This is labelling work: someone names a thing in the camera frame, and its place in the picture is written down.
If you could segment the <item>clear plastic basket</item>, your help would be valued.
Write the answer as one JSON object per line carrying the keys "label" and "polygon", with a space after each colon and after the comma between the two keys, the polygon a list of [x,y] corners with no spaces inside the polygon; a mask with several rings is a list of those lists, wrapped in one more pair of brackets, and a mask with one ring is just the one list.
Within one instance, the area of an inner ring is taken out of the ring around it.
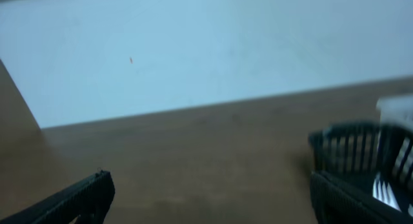
{"label": "clear plastic basket", "polygon": [[412,94],[381,97],[376,109],[380,112],[380,122],[395,124],[412,131]]}

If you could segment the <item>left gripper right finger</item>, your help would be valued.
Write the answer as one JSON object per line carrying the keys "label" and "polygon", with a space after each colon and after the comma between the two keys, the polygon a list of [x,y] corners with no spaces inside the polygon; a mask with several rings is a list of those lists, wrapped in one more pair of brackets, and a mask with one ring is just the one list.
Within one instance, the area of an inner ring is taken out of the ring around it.
{"label": "left gripper right finger", "polygon": [[310,198],[319,224],[409,224],[412,217],[328,172],[313,172]]}

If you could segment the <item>white fork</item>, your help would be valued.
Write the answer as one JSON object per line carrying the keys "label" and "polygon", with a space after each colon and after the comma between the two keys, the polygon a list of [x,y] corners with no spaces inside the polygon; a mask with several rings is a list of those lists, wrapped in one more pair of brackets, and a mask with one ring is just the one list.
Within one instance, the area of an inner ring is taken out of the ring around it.
{"label": "white fork", "polygon": [[372,186],[372,196],[376,200],[401,212],[401,209],[397,203],[396,197],[393,193],[392,187],[390,186],[389,183],[381,179],[380,173],[377,173],[376,177],[374,178],[374,182]]}

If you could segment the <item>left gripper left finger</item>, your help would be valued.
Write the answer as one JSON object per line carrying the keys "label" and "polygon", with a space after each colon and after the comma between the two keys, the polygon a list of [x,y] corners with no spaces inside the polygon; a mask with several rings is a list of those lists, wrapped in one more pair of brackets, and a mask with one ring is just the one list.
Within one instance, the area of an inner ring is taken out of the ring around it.
{"label": "left gripper left finger", "polygon": [[101,170],[1,220],[1,224],[103,224],[115,195],[109,171]]}

